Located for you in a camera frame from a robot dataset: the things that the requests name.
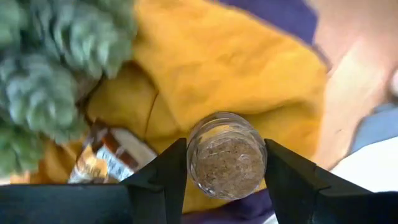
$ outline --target ground spice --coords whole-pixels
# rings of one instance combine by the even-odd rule
[[[261,146],[246,139],[214,139],[197,152],[196,182],[212,197],[243,198],[264,178]]]

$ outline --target yellow towel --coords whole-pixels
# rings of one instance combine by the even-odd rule
[[[206,115],[230,111],[248,119],[262,137],[311,158],[326,69],[308,47],[212,2],[138,0],[134,10],[134,60],[95,91],[90,119],[125,126],[161,153]],[[77,150],[79,143],[61,148],[50,142],[30,182],[66,181]],[[224,203],[188,181],[184,212]]]

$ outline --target blue fabric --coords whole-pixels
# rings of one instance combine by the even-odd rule
[[[274,213],[268,190],[205,212],[183,215],[184,224],[260,224]]]
[[[349,154],[362,147],[398,136],[398,107],[392,103],[378,106],[357,127]]]
[[[264,22],[313,44],[317,16],[303,0],[220,0],[244,9]],[[183,224],[261,224],[274,213],[268,190],[204,212],[183,215]]]

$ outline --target succulent plant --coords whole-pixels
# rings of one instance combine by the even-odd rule
[[[59,143],[78,139],[85,130],[70,71],[39,50],[9,54],[0,62],[2,118]]]
[[[97,6],[104,12],[109,12],[114,18],[115,24],[128,32],[133,38],[137,32],[136,22],[132,17],[132,0],[84,0]]]
[[[38,134],[0,120],[0,177],[36,171],[43,156]]]
[[[114,78],[131,58],[131,35],[110,12],[78,0],[31,0],[36,36],[68,68],[95,79]]]
[[[0,49],[18,46],[21,30],[27,27],[26,11],[16,0],[0,1]]]

